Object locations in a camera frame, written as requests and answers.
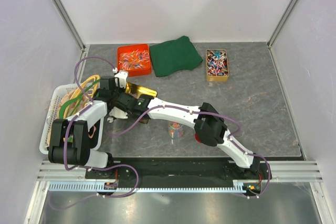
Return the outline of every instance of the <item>white plastic basket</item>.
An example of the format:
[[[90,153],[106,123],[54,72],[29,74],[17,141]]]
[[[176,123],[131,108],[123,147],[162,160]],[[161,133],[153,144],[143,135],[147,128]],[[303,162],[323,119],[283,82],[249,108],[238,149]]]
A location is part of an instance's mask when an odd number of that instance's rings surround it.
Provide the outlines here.
[[[54,90],[54,93],[52,95],[50,107],[48,110],[46,122],[44,124],[43,132],[42,132],[42,137],[41,137],[41,142],[40,142],[40,151],[43,154],[48,154],[48,134],[49,131],[51,131],[51,125],[52,122],[57,118],[57,108],[59,106],[59,103],[61,102],[61,99],[71,90],[77,89],[77,84],[68,84],[68,85],[62,85],[57,87]],[[104,120],[100,120],[100,126],[99,126],[99,137],[98,137],[98,142],[95,148],[93,150],[97,150],[100,147],[101,144],[101,136],[102,136],[102,131],[103,131],[103,124]]]

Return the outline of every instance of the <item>gray table surface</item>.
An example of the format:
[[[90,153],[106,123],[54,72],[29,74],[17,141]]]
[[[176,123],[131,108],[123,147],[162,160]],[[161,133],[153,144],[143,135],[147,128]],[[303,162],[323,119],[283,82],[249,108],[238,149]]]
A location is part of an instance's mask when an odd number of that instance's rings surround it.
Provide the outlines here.
[[[117,48],[121,45],[91,45],[88,56],[102,56],[117,62]],[[264,156],[300,156],[290,116],[278,78],[265,42],[195,43],[204,58],[206,49],[226,49],[230,68],[227,82],[207,82],[205,62],[193,71],[181,70],[167,77],[131,77],[129,82],[158,92],[162,100],[183,104],[210,103],[220,114],[241,124],[236,138],[248,149]],[[92,74],[112,75],[110,66],[101,60],[86,62],[82,80]],[[130,132],[111,137],[126,129],[133,120],[116,120],[103,128],[99,150],[115,157],[213,157],[227,156],[215,147],[195,140],[193,129],[184,127],[184,135],[172,140],[167,121],[151,120],[138,124]],[[226,122],[231,131],[236,126]]]
[[[92,193],[48,192],[56,208]],[[309,184],[272,183],[258,200],[226,193],[136,193],[119,199],[94,197],[65,211],[45,204],[40,224],[320,224]]]

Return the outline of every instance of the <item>red tray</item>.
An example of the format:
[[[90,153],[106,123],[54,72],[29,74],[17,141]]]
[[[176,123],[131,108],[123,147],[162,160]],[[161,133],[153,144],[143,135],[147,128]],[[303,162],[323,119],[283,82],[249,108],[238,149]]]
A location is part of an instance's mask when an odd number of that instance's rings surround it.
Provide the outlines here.
[[[143,65],[142,68],[136,68],[136,69],[123,69],[123,62],[120,60],[120,55],[125,53],[131,53],[134,51],[144,51],[147,50],[149,53],[149,46],[147,44],[138,44],[138,45],[130,45],[130,46],[124,46],[124,47],[118,47],[117,49],[117,65],[118,70],[124,70],[128,72],[128,76],[144,76],[146,74],[150,74],[152,72],[152,64],[151,61],[144,61],[141,64]]]

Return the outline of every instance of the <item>green cloth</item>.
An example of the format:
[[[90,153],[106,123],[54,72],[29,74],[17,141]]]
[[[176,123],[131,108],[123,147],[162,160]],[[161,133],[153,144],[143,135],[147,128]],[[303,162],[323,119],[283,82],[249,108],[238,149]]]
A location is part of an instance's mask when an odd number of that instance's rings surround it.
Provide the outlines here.
[[[187,36],[150,46],[149,50],[157,77],[182,69],[193,70],[203,61]]]

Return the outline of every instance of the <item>white wall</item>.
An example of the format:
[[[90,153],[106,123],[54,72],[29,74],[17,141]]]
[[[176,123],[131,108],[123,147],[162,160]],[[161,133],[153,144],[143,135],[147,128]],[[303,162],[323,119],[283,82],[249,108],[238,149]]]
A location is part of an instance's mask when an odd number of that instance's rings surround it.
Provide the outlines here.
[[[334,207],[335,42],[336,0],[300,0],[274,45],[303,150],[318,162]]]
[[[290,0],[62,0],[87,44],[267,41]]]
[[[0,3],[0,222],[23,223],[49,99],[73,80],[80,50],[51,0]]]

